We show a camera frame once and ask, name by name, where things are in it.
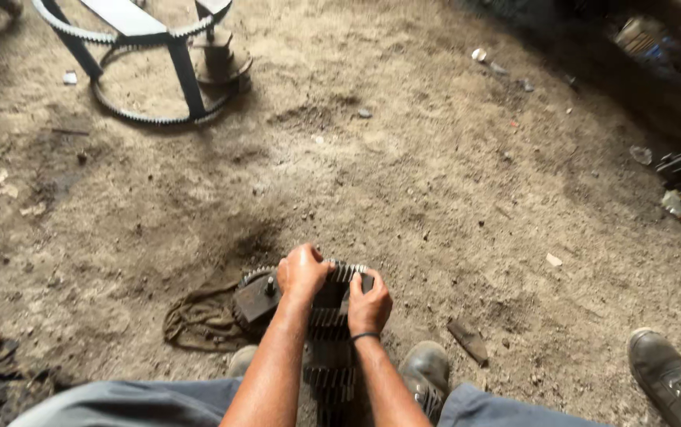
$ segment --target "dirt floor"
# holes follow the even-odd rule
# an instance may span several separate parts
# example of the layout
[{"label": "dirt floor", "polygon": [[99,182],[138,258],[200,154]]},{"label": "dirt floor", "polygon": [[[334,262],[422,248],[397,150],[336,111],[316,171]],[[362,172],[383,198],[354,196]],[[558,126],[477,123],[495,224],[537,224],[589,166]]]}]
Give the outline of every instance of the dirt floor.
[{"label": "dirt floor", "polygon": [[[187,3],[148,11],[182,24]],[[387,278],[394,362],[436,340],[454,386],[660,423],[626,341],[650,326],[681,350],[681,225],[628,153],[649,132],[608,96],[440,0],[239,0],[225,24],[254,56],[252,92],[209,126],[160,130],[106,114],[81,70],[64,86],[78,64],[30,6],[0,32],[0,170],[18,191],[0,191],[0,329],[19,357],[90,380],[214,378],[227,355],[163,342],[169,305],[312,241]],[[478,47],[509,75],[473,61]],[[136,55],[112,94],[148,111],[181,100],[168,55]],[[451,317],[479,326],[489,367]]]}]

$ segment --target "left hand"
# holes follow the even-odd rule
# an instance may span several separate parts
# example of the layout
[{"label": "left hand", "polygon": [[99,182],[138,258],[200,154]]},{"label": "left hand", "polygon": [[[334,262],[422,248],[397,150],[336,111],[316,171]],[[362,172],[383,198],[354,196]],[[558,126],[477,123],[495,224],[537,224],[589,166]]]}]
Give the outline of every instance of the left hand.
[{"label": "left hand", "polygon": [[310,303],[333,270],[334,263],[324,261],[311,243],[304,243],[279,261],[277,284],[283,298],[296,298],[300,302]]}]

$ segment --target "hand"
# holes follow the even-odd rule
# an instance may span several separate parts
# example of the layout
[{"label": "hand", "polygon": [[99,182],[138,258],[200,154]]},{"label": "hand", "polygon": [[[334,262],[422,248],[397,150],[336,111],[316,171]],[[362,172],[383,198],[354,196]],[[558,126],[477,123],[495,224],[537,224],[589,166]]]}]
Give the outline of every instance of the hand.
[{"label": "hand", "polygon": [[367,274],[374,278],[372,289],[362,292],[362,276],[354,273],[348,305],[348,328],[351,336],[374,332],[380,334],[390,317],[392,298],[382,276],[372,269]]},{"label": "hand", "polygon": [[335,270],[335,264],[323,261],[319,251],[304,243],[279,260],[277,267],[277,284],[283,298],[290,297],[300,302],[311,303],[327,275]]}]

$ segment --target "gray pants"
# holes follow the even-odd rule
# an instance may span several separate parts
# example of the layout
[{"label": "gray pants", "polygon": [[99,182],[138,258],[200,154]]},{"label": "gray pants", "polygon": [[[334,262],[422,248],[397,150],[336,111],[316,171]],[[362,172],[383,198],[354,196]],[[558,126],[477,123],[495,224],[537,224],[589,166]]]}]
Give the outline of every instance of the gray pants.
[{"label": "gray pants", "polygon": [[[219,425],[240,378],[206,382],[96,382],[58,394],[9,427],[193,427]],[[443,405],[438,427],[597,427],[561,412],[496,397],[471,385]]]}]

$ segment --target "right hand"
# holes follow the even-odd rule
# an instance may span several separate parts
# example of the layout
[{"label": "right hand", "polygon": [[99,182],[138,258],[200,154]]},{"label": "right hand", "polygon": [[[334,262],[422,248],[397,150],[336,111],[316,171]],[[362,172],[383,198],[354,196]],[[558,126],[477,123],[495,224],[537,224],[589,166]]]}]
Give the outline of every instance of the right hand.
[{"label": "right hand", "polygon": [[374,332],[380,334],[392,311],[392,298],[382,276],[372,269],[367,274],[374,278],[372,290],[362,292],[362,276],[354,273],[348,305],[348,328],[351,336]]}]

